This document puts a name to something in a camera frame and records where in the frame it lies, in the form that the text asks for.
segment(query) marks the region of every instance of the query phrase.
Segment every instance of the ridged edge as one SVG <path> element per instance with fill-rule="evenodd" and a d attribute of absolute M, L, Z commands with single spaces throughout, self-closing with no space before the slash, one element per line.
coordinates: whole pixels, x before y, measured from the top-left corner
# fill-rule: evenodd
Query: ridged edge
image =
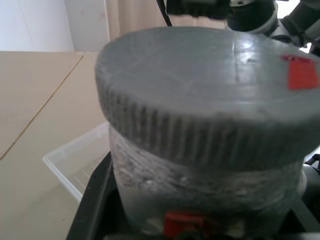
<path fill-rule="evenodd" d="M 225 170 L 265 170 L 303 159 L 298 128 L 217 115 L 185 117 L 137 103 L 110 86 L 100 89 L 105 117 L 123 137 L 170 161 Z"/>

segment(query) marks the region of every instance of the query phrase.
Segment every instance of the plastic container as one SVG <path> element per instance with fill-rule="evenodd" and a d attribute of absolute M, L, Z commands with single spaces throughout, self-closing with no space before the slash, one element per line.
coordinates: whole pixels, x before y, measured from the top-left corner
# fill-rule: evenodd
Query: plastic container
<path fill-rule="evenodd" d="M 80 203 L 91 174 L 109 151 L 109 123 L 105 122 L 42 159 Z"/>
<path fill-rule="evenodd" d="M 108 43 L 95 77 L 131 225 L 160 235 L 176 211 L 211 215 L 234 238 L 276 234 L 319 144 L 320 88 L 291 85 L 288 72 L 308 63 L 316 75 L 317 61 L 261 35 L 204 27 Z"/>

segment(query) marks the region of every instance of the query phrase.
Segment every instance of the curtain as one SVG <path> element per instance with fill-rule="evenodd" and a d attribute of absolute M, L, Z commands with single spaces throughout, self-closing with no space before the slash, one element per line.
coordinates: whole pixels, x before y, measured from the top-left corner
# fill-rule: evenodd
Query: curtain
<path fill-rule="evenodd" d="M 126 33 L 166 26 L 156 0 L 105 0 L 110 40 Z M 203 26 L 225 29 L 221 20 L 207 17 L 170 16 L 174 26 Z"/>

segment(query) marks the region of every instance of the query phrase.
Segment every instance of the red label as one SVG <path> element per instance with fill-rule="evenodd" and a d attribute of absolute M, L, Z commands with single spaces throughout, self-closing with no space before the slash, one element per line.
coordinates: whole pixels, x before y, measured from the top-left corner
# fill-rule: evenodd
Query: red label
<path fill-rule="evenodd" d="M 289 64 L 288 88 L 290 90 L 313 89 L 319 86 L 316 64 L 312 59 L 285 56 Z"/>
<path fill-rule="evenodd" d="M 219 233 L 220 225 L 202 214 L 187 212 L 167 212 L 164 221 L 164 236 L 176 238 L 183 232 L 198 232 L 205 237 Z"/>

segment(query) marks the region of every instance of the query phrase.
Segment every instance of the gray lid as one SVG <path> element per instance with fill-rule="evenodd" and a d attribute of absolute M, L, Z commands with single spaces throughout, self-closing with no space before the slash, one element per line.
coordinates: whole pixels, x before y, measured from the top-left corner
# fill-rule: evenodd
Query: gray lid
<path fill-rule="evenodd" d="M 98 57 L 101 108 L 122 136 L 172 161 L 243 171 L 303 161 L 320 144 L 320 89 L 289 90 L 283 55 L 319 60 L 262 35 L 133 32 Z"/>

